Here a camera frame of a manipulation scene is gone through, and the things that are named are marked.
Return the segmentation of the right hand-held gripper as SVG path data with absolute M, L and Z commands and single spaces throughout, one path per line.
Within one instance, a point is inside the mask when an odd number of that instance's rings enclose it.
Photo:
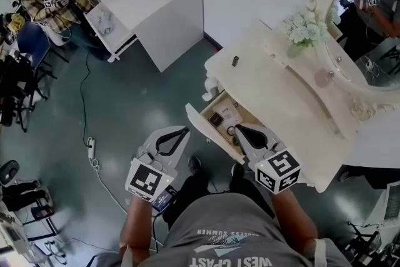
M 238 124 L 234 132 L 242 152 L 250 162 L 249 168 L 254 171 L 255 181 L 262 187 L 272 194 L 279 194 L 297 183 L 301 161 L 292 148 L 284 148 L 284 143 L 271 129 L 243 123 Z M 263 148 L 278 152 L 263 156 Z

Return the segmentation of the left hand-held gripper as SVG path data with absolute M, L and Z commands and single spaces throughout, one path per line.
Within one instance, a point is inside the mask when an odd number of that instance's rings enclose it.
M 177 177 L 176 166 L 189 141 L 190 129 L 170 126 L 150 134 L 131 161 L 125 189 L 152 203 Z

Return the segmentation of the wooden drawer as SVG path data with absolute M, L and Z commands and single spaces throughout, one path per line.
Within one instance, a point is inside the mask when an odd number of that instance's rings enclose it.
M 239 164 L 244 164 L 245 155 L 239 146 L 233 144 L 233 137 L 228 135 L 225 128 L 219 126 L 215 128 L 210 122 L 209 118 L 214 113 L 213 107 L 229 99 L 233 105 L 236 105 L 238 113 L 243 118 L 244 123 L 258 124 L 261 122 L 251 114 L 246 108 L 241 106 L 234 98 L 232 98 L 226 91 L 219 94 L 211 103 L 209 103 L 202 111 L 197 111 L 190 103 L 185 105 L 185 110 L 188 120 L 191 124 L 203 134 L 207 140 L 214 142 L 221 149 L 223 149 L 233 160 Z

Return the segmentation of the person's left forearm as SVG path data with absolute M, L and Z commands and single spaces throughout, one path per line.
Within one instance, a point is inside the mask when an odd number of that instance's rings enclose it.
M 147 250 L 152 238 L 152 204 L 137 196 L 130 201 L 126 220 L 123 224 L 119 245 L 132 249 Z

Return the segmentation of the white drawer with crystal knob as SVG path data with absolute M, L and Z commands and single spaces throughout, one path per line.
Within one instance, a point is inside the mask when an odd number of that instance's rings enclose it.
M 285 53 L 282 51 L 280 45 L 276 44 L 276 42 L 273 39 L 264 38 L 262 41 L 262 47 L 264 49 L 264 52 L 271 61 L 273 61 L 282 68 L 286 68 L 288 66 Z

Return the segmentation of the black left shoe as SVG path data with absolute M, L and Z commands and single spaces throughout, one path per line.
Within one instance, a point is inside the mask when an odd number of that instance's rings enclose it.
M 191 156 L 188 159 L 188 168 L 192 175 L 201 173 L 203 170 L 201 161 L 197 156 Z

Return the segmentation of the white paper card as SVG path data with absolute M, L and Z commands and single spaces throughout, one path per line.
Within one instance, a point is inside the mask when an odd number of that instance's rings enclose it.
M 222 116 L 223 124 L 225 125 L 232 126 L 243 121 L 242 116 L 230 99 L 225 99 L 217 103 L 212 110 Z

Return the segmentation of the black square compact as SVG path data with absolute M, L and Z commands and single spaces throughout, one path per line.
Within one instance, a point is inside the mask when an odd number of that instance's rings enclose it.
M 215 127 L 219 127 L 223 121 L 224 118 L 218 113 L 218 112 L 213 112 L 212 115 L 208 118 L 208 121 Z

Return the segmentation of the black device with blue screen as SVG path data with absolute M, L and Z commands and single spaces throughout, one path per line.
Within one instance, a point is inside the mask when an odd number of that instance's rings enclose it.
M 153 202 L 152 207 L 158 213 L 161 213 L 166 209 L 169 204 L 173 201 L 174 197 L 177 195 L 177 191 L 172 187 L 168 186 Z

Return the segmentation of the grey printed t-shirt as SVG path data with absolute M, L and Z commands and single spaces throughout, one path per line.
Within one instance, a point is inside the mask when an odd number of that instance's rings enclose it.
M 352 267 L 330 239 L 302 253 L 290 247 L 277 216 L 247 196 L 212 194 L 191 203 L 172 225 L 162 250 L 120 247 L 88 267 Z

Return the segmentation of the vase of white flowers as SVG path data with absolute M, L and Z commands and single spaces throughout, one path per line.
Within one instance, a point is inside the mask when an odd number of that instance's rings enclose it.
M 328 27 L 314 9 L 303 7 L 282 22 L 287 39 L 292 43 L 287 50 L 288 58 L 298 57 L 306 48 L 325 43 Z

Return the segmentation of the light grey cloth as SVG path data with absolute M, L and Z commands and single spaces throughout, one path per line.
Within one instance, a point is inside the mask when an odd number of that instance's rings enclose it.
M 107 10 L 100 9 L 97 18 L 99 32 L 103 36 L 110 34 L 114 29 L 113 23 L 111 21 L 111 13 Z

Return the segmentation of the black tripod stand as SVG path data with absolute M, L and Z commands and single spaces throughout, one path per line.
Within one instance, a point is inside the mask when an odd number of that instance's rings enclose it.
M 358 227 L 351 222 L 347 222 L 355 232 L 355 237 L 346 245 L 342 253 L 351 262 L 360 262 L 362 258 L 367 258 L 375 253 L 382 245 L 381 234 L 375 230 L 372 234 L 361 233 Z

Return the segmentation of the red and black device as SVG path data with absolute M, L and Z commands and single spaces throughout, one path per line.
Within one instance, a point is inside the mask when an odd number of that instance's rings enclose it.
M 50 205 L 36 206 L 31 208 L 31 214 L 36 221 L 48 218 L 54 214 Z

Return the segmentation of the oval cream-framed mirror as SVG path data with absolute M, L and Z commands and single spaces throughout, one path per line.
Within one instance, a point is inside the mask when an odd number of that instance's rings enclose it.
M 400 108 L 400 0 L 318 0 L 317 9 L 328 28 L 316 49 L 320 97 L 333 120 Z

